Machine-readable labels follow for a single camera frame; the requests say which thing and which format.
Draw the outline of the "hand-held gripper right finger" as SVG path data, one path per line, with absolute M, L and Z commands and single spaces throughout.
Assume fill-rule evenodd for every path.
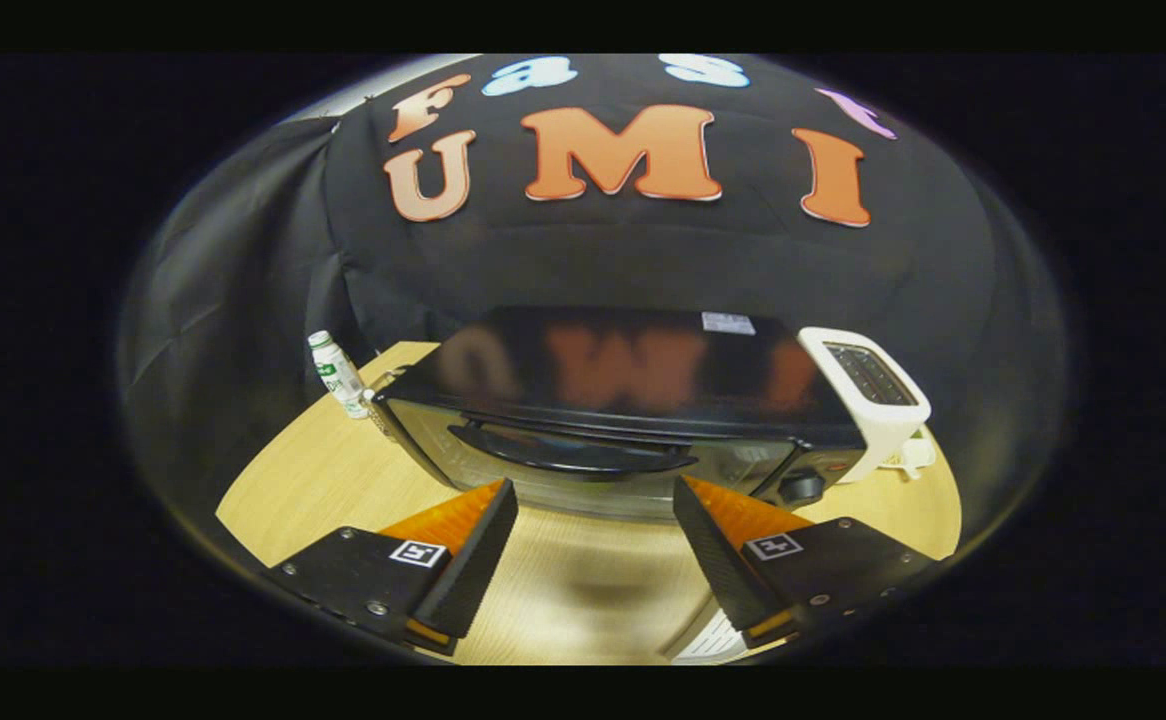
M 677 477 L 673 511 L 749 650 L 826 638 L 920 587 L 934 555 L 857 518 L 808 520 L 705 480 Z

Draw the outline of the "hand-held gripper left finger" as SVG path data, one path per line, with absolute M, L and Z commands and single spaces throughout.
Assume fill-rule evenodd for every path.
M 475 624 L 518 518 L 510 478 L 389 527 L 337 527 L 264 569 L 301 602 L 368 637 L 454 655 Z

